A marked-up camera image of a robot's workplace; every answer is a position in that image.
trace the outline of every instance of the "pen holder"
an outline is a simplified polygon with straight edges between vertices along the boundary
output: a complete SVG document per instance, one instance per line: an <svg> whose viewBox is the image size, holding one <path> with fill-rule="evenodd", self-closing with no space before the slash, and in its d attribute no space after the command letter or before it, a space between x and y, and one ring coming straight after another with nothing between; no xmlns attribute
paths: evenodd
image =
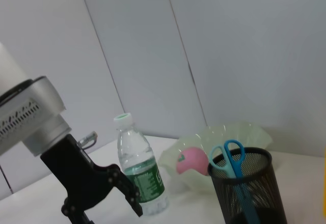
<svg viewBox="0 0 326 224"><path fill-rule="evenodd" d="M243 208L246 208L243 204L250 201L260 224L287 224L270 153L260 148L245 148L244 151L246 157L241 165L242 178L227 178L223 171L211 164L208 166L225 223L251 224L243 213ZM234 160L239 160L240 149L231 150L231 155ZM213 161L218 166L225 165L223 155ZM239 198L243 193L247 196L246 202Z"/></svg>

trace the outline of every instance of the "translucent green bowl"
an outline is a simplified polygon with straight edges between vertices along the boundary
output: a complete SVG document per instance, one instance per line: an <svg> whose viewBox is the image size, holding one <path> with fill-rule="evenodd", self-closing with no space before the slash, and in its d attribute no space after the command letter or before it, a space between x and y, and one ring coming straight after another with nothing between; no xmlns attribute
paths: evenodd
<svg viewBox="0 0 326 224"><path fill-rule="evenodd" d="M258 147L263 149L273 142L269 134L260 126L248 122L208 126L194 136L181 137L173 146L163 151L158 160L158 165L164 167L172 178L179 178L193 191L214 192L214 186L210 176L203 176L192 169L178 174L176 171L178 156L181 151L189 147L201 148L208 155L215 145L223 145L229 139L238 140L244 147Z"/></svg>

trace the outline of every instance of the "scissors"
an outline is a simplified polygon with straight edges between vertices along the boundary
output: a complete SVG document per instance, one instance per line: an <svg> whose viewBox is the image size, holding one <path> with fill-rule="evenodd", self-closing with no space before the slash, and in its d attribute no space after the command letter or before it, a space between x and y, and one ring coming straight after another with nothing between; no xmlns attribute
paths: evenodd
<svg viewBox="0 0 326 224"><path fill-rule="evenodd" d="M234 143L237 144L240 148L240 159L234 160L232 158L231 152L229 150L229 144ZM216 151L216 149L220 149L222 151L225 166L218 166L213 161L213 153ZM223 171L226 173L228 178L241 178L243 177L242 170L241 170L241 164L245 160L246 153L244 150L244 147L242 144L234 139L227 140L224 143L224 146L217 145L215 146L208 155L209 163L216 169ZM260 224L259 217L257 215L255 206L252 202L251 194L245 185L235 185L234 190L237 194L237 197L239 199L241 208L243 210L243 213L247 219L248 224Z"/></svg>

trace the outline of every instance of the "water bottle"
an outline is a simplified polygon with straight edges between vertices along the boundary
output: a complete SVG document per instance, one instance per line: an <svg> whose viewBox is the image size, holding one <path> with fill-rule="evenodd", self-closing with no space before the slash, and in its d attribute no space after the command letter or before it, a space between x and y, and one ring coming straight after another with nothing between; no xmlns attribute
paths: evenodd
<svg viewBox="0 0 326 224"><path fill-rule="evenodd" d="M134 126L130 113L114 118L119 131L118 156L121 169L140 191L144 215L162 212L169 205L152 148Z"/></svg>

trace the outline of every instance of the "tabletop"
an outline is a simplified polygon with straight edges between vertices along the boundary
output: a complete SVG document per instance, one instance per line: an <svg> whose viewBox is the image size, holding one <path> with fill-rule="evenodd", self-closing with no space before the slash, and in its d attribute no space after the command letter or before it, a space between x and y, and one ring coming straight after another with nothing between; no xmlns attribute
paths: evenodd
<svg viewBox="0 0 326 224"><path fill-rule="evenodd" d="M157 159L176 141L152 136L147 139ZM325 223L322 215L324 159L271 154L288 223ZM119 164L116 141L94 151L90 157L101 166ZM164 169L160 171L170 193L170 206L161 214L137 217L124 195L114 188L105 200L86 211L88 218L95 224L224 223L215 194L194 193L183 185L176 186ZM0 201L0 223L69 224L69 219L61 213L66 194L65 188L51 174Z"/></svg>

